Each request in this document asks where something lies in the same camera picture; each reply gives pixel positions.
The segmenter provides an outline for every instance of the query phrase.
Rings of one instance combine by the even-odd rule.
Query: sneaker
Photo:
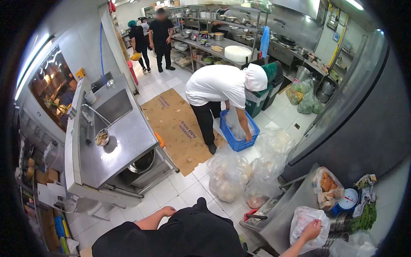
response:
[[[212,144],[212,145],[209,145],[209,146],[208,146],[208,150],[210,151],[210,153],[211,153],[212,155],[214,155],[214,154],[215,154],[215,151],[217,151],[217,147],[215,146],[215,144]]]

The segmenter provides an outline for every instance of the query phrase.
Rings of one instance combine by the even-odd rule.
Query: orange handle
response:
[[[155,137],[157,138],[157,140],[160,142],[160,146],[161,148],[164,148],[166,146],[166,143],[164,142],[164,140],[161,138],[161,136],[157,133],[154,132]]]

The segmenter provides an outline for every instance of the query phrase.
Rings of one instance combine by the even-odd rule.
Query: hand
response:
[[[246,142],[250,142],[251,139],[253,139],[253,136],[251,135],[251,133],[248,133],[248,134],[245,135],[245,141]]]
[[[303,240],[310,241],[318,237],[321,232],[321,220],[313,220],[305,227],[304,232],[300,236]]]
[[[165,207],[161,208],[161,211],[163,212],[163,215],[165,217],[170,217],[170,216],[172,216],[173,214],[175,214],[177,212],[175,210],[175,208],[171,207],[171,206],[165,206]]]

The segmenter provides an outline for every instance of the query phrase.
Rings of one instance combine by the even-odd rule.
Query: person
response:
[[[268,76],[264,69],[252,63],[243,70],[229,65],[210,65],[193,73],[186,83],[185,95],[196,115],[204,143],[210,153],[214,154],[217,150],[214,144],[212,116],[220,117],[220,102],[225,101],[227,109],[231,107],[236,109],[238,120],[245,132],[245,140],[248,142],[252,139],[252,135],[245,115],[245,90],[261,91],[267,88],[267,83]]]
[[[143,33],[145,40],[147,42],[147,48],[152,51],[152,48],[150,47],[150,41],[148,40],[148,29],[150,26],[147,24],[147,18],[146,17],[140,17],[139,20],[141,21],[140,26],[143,27]]]
[[[166,10],[163,8],[157,9],[157,17],[150,24],[148,30],[148,39],[150,47],[154,48],[157,54],[158,72],[163,72],[162,60],[163,56],[166,60],[166,69],[175,70],[171,66],[171,35],[174,32],[173,23],[167,18]]]
[[[233,11],[231,11],[228,7],[221,7],[216,11],[217,15],[226,15],[227,17],[234,16]],[[227,24],[224,24],[220,21],[214,21],[211,23],[213,26],[211,27],[211,32],[221,32],[224,33],[224,37],[229,36],[230,28]]]
[[[133,47],[133,53],[141,53],[141,55],[144,58],[145,64],[147,65],[147,68],[144,66],[143,59],[139,59],[139,63],[141,67],[143,68],[143,73],[151,72],[150,68],[150,60],[148,59],[147,55],[147,43],[144,38],[144,33],[143,33],[143,27],[142,26],[137,26],[137,21],[132,20],[129,21],[127,24],[131,30],[129,32],[129,37],[131,39],[131,46]]]
[[[163,217],[170,217],[159,226]],[[308,240],[321,231],[321,221],[307,225],[301,237],[281,257],[296,257]],[[176,211],[163,207],[135,222],[124,222],[83,249],[81,256],[141,256],[141,257],[245,257],[233,221],[213,214],[203,197],[193,207]]]

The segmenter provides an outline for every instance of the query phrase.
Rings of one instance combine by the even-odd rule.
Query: commercial kitchen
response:
[[[211,212],[233,221],[244,256],[284,253],[294,243],[293,218],[307,210],[324,213],[328,228],[303,256],[330,256],[335,241],[358,249],[352,241],[360,229],[376,249],[408,179],[404,81],[389,40],[361,3],[302,2],[58,4],[27,44],[15,96],[16,180],[39,242],[50,253],[83,256],[126,221],[204,197]],[[159,8],[173,23],[176,69],[159,72],[154,49],[147,73],[131,60],[127,23],[146,17],[150,24]],[[228,9],[233,16],[218,12]],[[227,33],[211,32],[216,24]],[[204,66],[250,63],[277,70],[266,90],[246,92],[252,143],[235,138],[222,102],[213,156],[185,84]],[[361,222],[363,209],[372,210],[371,224]]]

